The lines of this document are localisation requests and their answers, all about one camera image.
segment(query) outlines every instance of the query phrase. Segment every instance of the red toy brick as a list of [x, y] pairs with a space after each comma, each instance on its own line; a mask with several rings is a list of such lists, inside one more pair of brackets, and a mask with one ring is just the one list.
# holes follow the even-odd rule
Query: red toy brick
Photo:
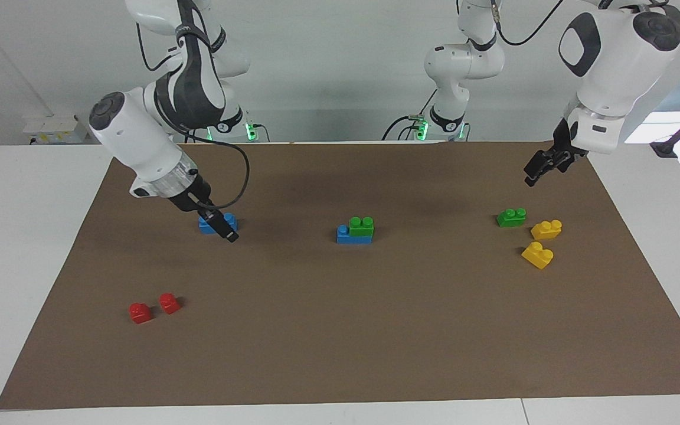
[[178, 299], [171, 293], [163, 293], [162, 296], [159, 297], [159, 304], [162, 306], [162, 310], [168, 315], [177, 312], [180, 309]]
[[130, 306], [130, 318], [132, 318], [135, 323], [140, 325], [141, 323], [153, 319], [153, 315], [151, 314], [151, 309], [149, 309], [149, 306], [146, 304], [141, 304], [140, 302], [136, 302]]

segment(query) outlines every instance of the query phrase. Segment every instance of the electrical outlet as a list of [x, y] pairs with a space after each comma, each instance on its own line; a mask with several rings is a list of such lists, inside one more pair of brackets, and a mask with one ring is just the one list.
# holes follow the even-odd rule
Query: electrical outlet
[[50, 116], [30, 120], [22, 132], [30, 145], [78, 145], [86, 142], [87, 130], [74, 116]]

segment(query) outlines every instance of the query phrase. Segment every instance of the black joint cap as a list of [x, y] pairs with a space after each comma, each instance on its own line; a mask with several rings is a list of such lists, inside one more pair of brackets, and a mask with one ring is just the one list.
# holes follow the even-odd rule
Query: black joint cap
[[634, 30], [659, 51], [672, 51], [680, 45], [680, 25], [663, 14], [645, 12], [637, 15]]
[[105, 130], [110, 126], [122, 106], [125, 104], [125, 95], [119, 91], [107, 94], [91, 109], [91, 116], [89, 116], [89, 124], [91, 128], [97, 131]]

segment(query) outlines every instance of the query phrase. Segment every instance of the green toy brick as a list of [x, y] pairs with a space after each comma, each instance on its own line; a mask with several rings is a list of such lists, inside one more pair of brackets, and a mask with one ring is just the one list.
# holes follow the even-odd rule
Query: green toy brick
[[371, 217], [364, 217], [363, 220], [359, 217], [351, 218], [349, 228], [352, 237], [374, 236], [374, 220]]
[[527, 211], [523, 208], [519, 208], [518, 210], [511, 210], [508, 208], [507, 210], [500, 212], [500, 215], [497, 216], [497, 224], [502, 228], [515, 228], [523, 225], [526, 220]]

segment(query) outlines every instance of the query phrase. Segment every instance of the yellow toy brick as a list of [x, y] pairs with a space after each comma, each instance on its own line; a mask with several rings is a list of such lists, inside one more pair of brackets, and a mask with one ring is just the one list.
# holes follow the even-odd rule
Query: yellow toy brick
[[543, 221], [531, 229], [535, 240], [555, 239], [563, 231], [563, 223], [559, 220]]
[[547, 264], [550, 264], [555, 254], [551, 250], [546, 250], [539, 242], [532, 242], [521, 256], [542, 270], [547, 267]]

